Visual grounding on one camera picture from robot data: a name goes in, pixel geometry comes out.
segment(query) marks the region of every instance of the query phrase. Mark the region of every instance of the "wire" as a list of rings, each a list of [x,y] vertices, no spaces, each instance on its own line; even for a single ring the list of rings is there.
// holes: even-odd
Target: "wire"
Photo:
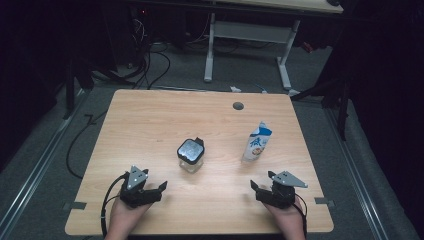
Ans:
[[[145,79],[145,76],[147,74],[147,71],[149,71],[149,68],[150,68],[150,59],[149,59],[149,62],[148,63],[147,63],[146,59],[144,59],[144,58],[143,58],[143,61],[144,61],[144,65],[147,66],[147,68],[144,70],[143,75],[141,75],[141,77],[135,82],[135,84],[132,87],[132,89],[136,89],[136,88],[140,89],[141,85],[143,85],[143,82],[144,82],[143,79]]]
[[[105,69],[101,66],[97,66],[93,63],[91,63],[89,60],[80,58],[80,61],[84,63],[85,65],[89,66],[91,69],[101,73],[102,75],[108,77],[109,80],[115,81],[117,83],[125,84],[125,85],[132,85],[133,83],[127,81],[127,78],[137,76],[139,74],[138,71],[141,71],[143,66],[139,66],[139,68],[134,71],[133,73],[128,74],[127,76],[121,77],[113,73],[112,71],[109,71],[109,69]]]
[[[116,195],[115,197],[111,197],[111,198],[109,198],[107,201],[106,201],[106,204],[108,204],[111,200],[113,200],[113,199],[115,199],[115,198],[117,198],[117,197],[119,197],[120,195],[118,194],[118,195]]]
[[[123,175],[119,176],[113,183],[110,185],[109,189],[107,190],[107,193],[105,195],[105,198],[103,200],[102,210],[100,212],[100,225],[102,227],[102,233],[103,237],[106,237],[107,234],[107,228],[106,228],[106,205],[109,202],[108,197],[110,192],[112,191],[113,187],[118,183],[120,180],[125,179],[129,176],[128,172],[125,172]]]
[[[220,39],[221,41],[219,41],[219,42],[221,42],[221,43],[231,43],[231,42],[234,42],[234,40],[230,40],[230,39]],[[235,52],[237,49],[239,48],[239,45],[238,45],[238,42],[237,41],[235,41],[235,46],[234,46],[234,48],[233,49],[231,49],[231,50],[229,50],[229,51],[220,51],[220,50],[218,50],[215,46],[214,46],[214,48],[213,48],[213,50],[214,51],[216,51],[216,52],[219,52],[219,53],[233,53],[233,52]]]
[[[208,14],[208,19],[206,19],[205,27],[203,28],[203,31],[202,31],[202,33],[200,34],[200,36],[199,36],[196,40],[193,40],[193,41],[191,41],[191,42],[187,42],[187,44],[190,44],[190,43],[197,43],[197,42],[202,42],[202,41],[204,41],[204,40],[206,40],[206,39],[209,39],[209,37],[205,37],[205,38],[203,38],[203,39],[201,39],[201,38],[205,35],[206,29],[208,29],[208,25],[209,25],[210,18],[211,18],[211,14],[209,13],[209,14]]]
[[[303,200],[303,198],[301,196],[299,196],[297,193],[295,193],[295,194],[298,198],[300,198],[300,200],[302,200],[303,204],[305,205],[305,217],[306,217],[308,215],[308,205],[306,205],[305,200]]]
[[[133,38],[135,40],[135,43],[136,43],[136,45],[138,47],[139,45],[141,46],[143,44],[143,39],[144,39],[144,36],[145,36],[145,33],[146,33],[146,28],[144,27],[144,24],[140,20],[134,18],[133,21],[139,24],[138,27],[137,27],[137,29],[135,30],[135,34],[137,34],[137,37],[140,37],[140,34],[138,33],[138,31],[140,31],[140,28],[143,27],[143,32],[141,33],[141,37],[140,37],[140,43],[137,40],[138,38],[136,38],[133,35]]]
[[[152,85],[157,82],[161,77],[163,77],[169,70],[169,68],[171,67],[171,60],[163,53],[157,52],[156,54],[159,54],[161,56],[163,56],[164,58],[166,58],[166,60],[168,60],[168,66],[166,67],[166,70],[156,79],[154,79],[150,84],[148,84],[147,86],[147,90],[150,90],[152,88]]]
[[[134,85],[134,83],[132,83],[130,81],[127,81],[127,79],[139,75],[141,72],[144,71],[145,66],[146,66],[145,65],[145,60],[144,60],[144,57],[143,57],[140,60],[139,66],[137,67],[137,69],[134,72],[129,73],[127,75],[124,75],[122,77],[119,76],[119,75],[117,75],[117,74],[115,74],[115,73],[113,73],[113,72],[110,72],[108,70],[101,69],[101,68],[98,68],[98,67],[97,67],[96,70],[99,73],[101,73],[102,75],[104,75],[105,77],[99,76],[98,74],[96,74],[94,72],[91,72],[91,76],[93,78],[98,79],[98,80],[101,80],[101,81],[115,81],[117,83],[121,83],[121,84],[125,84],[125,85]]]
[[[138,86],[138,89],[141,88],[141,86],[142,86],[142,84],[144,82],[144,80],[142,81],[143,78],[146,80],[147,86],[149,86],[149,80],[147,79],[147,73],[149,72],[150,62],[151,62],[150,61],[150,51],[147,54],[147,59],[148,59],[147,64],[146,64],[147,65],[147,68],[146,68],[146,70],[144,70],[144,74],[140,77],[140,79],[137,80],[137,83],[140,82],[140,85]]]
[[[96,118],[94,118],[93,120],[91,120],[90,122],[87,123],[86,126],[84,126],[79,132],[78,134],[74,137],[74,139],[71,142],[71,145],[68,148],[68,152],[66,153],[66,167],[68,168],[68,171],[76,178],[82,179],[82,176],[76,174],[69,163],[69,159],[70,159],[70,155],[71,155],[71,150],[72,147],[74,146],[75,142],[78,140],[78,138],[81,136],[81,134],[91,125],[93,125],[93,123],[95,123],[99,118],[103,117],[105,114],[107,113],[107,110],[104,111],[103,113],[101,113],[99,116],[97,116]]]

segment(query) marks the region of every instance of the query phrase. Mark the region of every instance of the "hand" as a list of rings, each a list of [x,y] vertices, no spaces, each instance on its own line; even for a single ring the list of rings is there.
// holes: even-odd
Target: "hand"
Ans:
[[[110,213],[109,230],[105,240],[126,239],[152,205],[146,204],[137,208],[130,208],[119,197],[116,198]]]
[[[298,197],[296,197],[294,204],[302,210]],[[278,228],[287,240],[305,240],[302,215],[295,207],[280,209],[265,203],[264,206],[274,216]]]

